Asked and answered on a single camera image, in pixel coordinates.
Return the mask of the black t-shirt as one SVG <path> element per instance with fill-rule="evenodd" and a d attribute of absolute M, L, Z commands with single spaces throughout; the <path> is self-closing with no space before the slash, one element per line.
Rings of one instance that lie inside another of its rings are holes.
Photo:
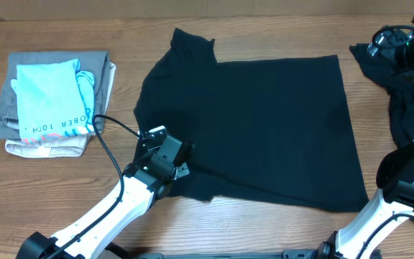
<path fill-rule="evenodd" d="M 369 200 L 335 55 L 220 63 L 213 41 L 176 29 L 134 115 L 193 143 L 172 196 L 333 212 Z"/>

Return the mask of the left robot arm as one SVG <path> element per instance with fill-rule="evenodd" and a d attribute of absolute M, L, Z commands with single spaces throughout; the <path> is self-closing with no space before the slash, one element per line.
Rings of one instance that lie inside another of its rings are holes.
<path fill-rule="evenodd" d="M 51 237 L 39 232 L 30 235 L 16 258 L 98 258 L 128 224 L 166 197 L 178 178 L 189 174 L 186 161 L 191 141 L 163 126 L 145 132 L 142 141 L 147 152 L 124 169 L 105 198 Z"/>

